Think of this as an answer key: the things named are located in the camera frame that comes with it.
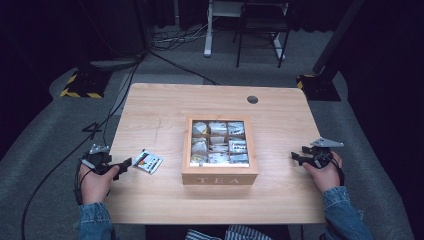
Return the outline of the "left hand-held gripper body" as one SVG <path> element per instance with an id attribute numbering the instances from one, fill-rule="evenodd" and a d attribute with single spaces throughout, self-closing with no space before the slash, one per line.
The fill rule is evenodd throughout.
<path id="1" fill-rule="evenodd" d="M 112 156 L 110 148 L 102 145 L 92 145 L 91 148 L 83 155 L 81 159 L 81 174 L 87 175 L 94 173 L 99 176 L 116 176 L 118 174 L 118 166 L 112 164 Z"/>

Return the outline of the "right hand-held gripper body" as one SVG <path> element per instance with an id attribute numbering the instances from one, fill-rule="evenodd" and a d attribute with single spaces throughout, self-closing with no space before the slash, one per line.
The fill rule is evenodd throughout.
<path id="1" fill-rule="evenodd" d="M 320 137 L 319 139 L 314 140 L 310 143 L 310 147 L 313 146 L 316 146 L 318 148 L 318 153 L 315 155 L 309 155 L 309 157 L 312 158 L 315 162 L 315 166 L 313 167 L 322 169 L 333 160 L 331 148 L 343 147 L 344 144 L 342 142 L 336 142 Z"/>

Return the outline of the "white tea bag packet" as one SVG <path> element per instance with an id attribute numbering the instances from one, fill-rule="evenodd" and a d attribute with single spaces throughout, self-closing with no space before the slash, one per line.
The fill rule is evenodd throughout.
<path id="1" fill-rule="evenodd" d="M 162 162 L 163 159 L 161 157 L 143 149 L 142 152 L 132 161 L 132 165 L 152 175 L 156 172 Z"/>

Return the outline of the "wooden tea box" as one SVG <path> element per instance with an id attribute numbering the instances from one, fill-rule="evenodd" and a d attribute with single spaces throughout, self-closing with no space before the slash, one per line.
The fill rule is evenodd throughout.
<path id="1" fill-rule="evenodd" d="M 189 163 L 192 122 L 195 120 L 208 121 L 243 121 L 250 165 L 248 167 L 192 167 Z M 252 185 L 258 176 L 250 119 L 247 116 L 224 115 L 188 115 L 184 140 L 184 156 L 182 163 L 182 181 L 184 185 Z"/>

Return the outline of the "person's right hand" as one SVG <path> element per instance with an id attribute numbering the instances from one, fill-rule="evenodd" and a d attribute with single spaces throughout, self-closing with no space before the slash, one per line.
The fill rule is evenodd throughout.
<path id="1" fill-rule="evenodd" d="M 318 189 L 325 191 L 340 186 L 340 176 L 338 167 L 342 167 L 342 159 L 336 152 L 332 152 L 336 165 L 330 163 L 322 169 L 317 169 L 308 163 L 303 164 L 303 168 L 312 176 Z"/>

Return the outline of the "person's left hand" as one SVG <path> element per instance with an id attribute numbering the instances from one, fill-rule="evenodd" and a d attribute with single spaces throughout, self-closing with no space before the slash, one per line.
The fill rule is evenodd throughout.
<path id="1" fill-rule="evenodd" d="M 103 202 L 110 190 L 112 180 L 119 170 L 119 166 L 114 166 L 107 173 L 98 175 L 92 172 L 87 166 L 82 165 L 79 171 L 79 176 L 82 179 L 82 203 L 91 204 Z"/>

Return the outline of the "black stand striped base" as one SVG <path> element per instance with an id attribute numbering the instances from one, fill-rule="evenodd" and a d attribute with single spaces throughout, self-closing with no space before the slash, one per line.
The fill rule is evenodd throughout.
<path id="1" fill-rule="evenodd" d="M 297 87 L 303 91 L 308 101 L 341 100 L 333 84 L 333 79 L 342 63 L 338 48 L 365 1 L 353 0 L 350 4 L 336 31 L 315 63 L 313 67 L 314 75 L 303 74 L 296 79 Z"/>
<path id="2" fill-rule="evenodd" d="M 102 98 L 112 74 L 147 54 L 145 0 L 63 0 L 65 43 L 76 65 L 64 96 Z"/>

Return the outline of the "group of tea bags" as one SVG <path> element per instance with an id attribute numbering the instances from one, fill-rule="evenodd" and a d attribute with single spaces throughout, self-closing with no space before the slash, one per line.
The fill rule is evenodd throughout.
<path id="1" fill-rule="evenodd" d="M 189 163 L 192 167 L 248 167 L 243 121 L 195 120 L 191 127 Z"/>

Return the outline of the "person's striped clothing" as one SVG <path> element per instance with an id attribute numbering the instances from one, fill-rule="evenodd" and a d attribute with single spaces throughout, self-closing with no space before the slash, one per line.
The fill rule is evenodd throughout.
<path id="1" fill-rule="evenodd" d="M 243 225 L 230 225 L 224 234 L 224 238 L 201 233 L 199 231 L 189 229 L 185 240 L 273 240 L 268 235 L 261 233 L 253 228 Z"/>

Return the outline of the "black metal chair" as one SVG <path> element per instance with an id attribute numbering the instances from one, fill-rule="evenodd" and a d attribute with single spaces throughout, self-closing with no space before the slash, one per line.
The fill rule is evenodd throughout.
<path id="1" fill-rule="evenodd" d="M 239 23 L 233 40 L 238 38 L 236 66 L 239 66 L 246 34 L 267 34 L 269 44 L 276 51 L 277 67 L 280 68 L 285 59 L 288 36 L 291 31 L 289 23 L 290 0 L 243 0 Z"/>

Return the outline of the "white desk frame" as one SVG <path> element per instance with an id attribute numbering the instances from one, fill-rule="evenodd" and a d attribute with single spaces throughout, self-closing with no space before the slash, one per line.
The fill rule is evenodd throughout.
<path id="1" fill-rule="evenodd" d="M 207 10 L 207 33 L 205 40 L 205 47 L 203 55 L 205 57 L 210 57 L 212 55 L 212 42 L 213 42 L 213 22 L 219 17 L 229 17 L 236 18 L 235 33 L 237 30 L 237 25 L 240 18 L 240 8 L 243 3 L 243 0 L 208 0 L 208 10 Z M 253 48 L 268 48 L 274 50 L 268 43 L 263 45 L 253 45 Z"/>

